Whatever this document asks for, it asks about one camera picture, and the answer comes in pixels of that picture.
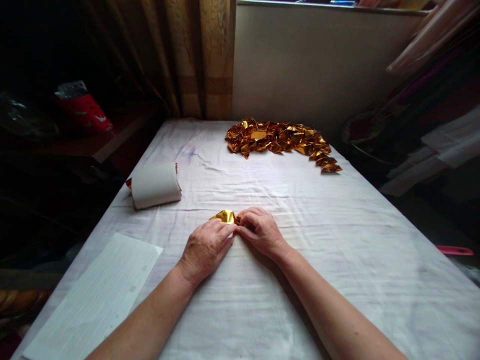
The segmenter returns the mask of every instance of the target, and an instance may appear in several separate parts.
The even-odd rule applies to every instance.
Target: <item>person's left hand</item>
[[[237,229],[220,219],[212,219],[191,233],[177,266],[183,277],[197,287],[203,279],[214,272],[234,242],[229,237]]]

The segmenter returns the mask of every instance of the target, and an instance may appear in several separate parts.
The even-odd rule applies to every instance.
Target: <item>brown curtain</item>
[[[85,27],[128,99],[170,116],[229,120],[237,0],[80,0]]]

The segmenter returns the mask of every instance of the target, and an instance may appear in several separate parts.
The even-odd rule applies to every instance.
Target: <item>white paper sheet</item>
[[[23,356],[85,359],[130,313],[162,250],[116,233]]]
[[[131,177],[131,196],[137,209],[179,201],[177,164],[165,162],[136,170]]]

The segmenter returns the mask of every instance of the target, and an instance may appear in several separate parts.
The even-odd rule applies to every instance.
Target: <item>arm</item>
[[[219,219],[199,226],[178,264],[87,359],[157,359],[195,289],[232,246],[227,237],[236,228]]]
[[[406,359],[375,325],[287,244],[269,212],[251,207],[239,215],[238,232],[283,271],[333,360]]]

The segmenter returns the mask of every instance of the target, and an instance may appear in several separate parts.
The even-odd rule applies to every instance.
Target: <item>curtain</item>
[[[127,99],[173,117],[229,120],[236,0],[80,0],[80,14]]]
[[[386,69],[410,75],[420,69],[450,41],[480,10],[478,0],[441,0],[422,21],[407,48]]]

